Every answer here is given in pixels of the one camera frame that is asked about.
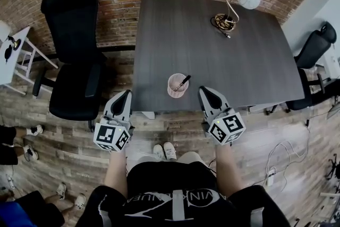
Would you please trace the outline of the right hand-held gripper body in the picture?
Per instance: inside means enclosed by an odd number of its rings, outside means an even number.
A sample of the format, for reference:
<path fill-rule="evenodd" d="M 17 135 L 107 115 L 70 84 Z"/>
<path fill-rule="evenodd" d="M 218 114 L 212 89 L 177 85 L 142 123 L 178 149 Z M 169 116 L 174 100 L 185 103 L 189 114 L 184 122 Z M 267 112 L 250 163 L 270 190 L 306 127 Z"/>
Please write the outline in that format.
<path fill-rule="evenodd" d="M 204 122 L 203 130 L 215 145 L 232 145 L 245 132 L 246 127 L 240 113 L 229 107 Z"/>

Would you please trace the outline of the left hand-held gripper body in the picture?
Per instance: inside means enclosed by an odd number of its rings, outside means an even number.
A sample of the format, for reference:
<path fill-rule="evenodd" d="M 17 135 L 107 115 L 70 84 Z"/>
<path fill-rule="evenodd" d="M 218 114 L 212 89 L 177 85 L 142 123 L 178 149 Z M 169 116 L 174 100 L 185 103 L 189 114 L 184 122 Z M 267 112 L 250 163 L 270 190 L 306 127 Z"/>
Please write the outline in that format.
<path fill-rule="evenodd" d="M 129 117 L 102 115 L 95 125 L 93 142 L 103 150 L 121 152 L 131 138 L 131 128 Z"/>

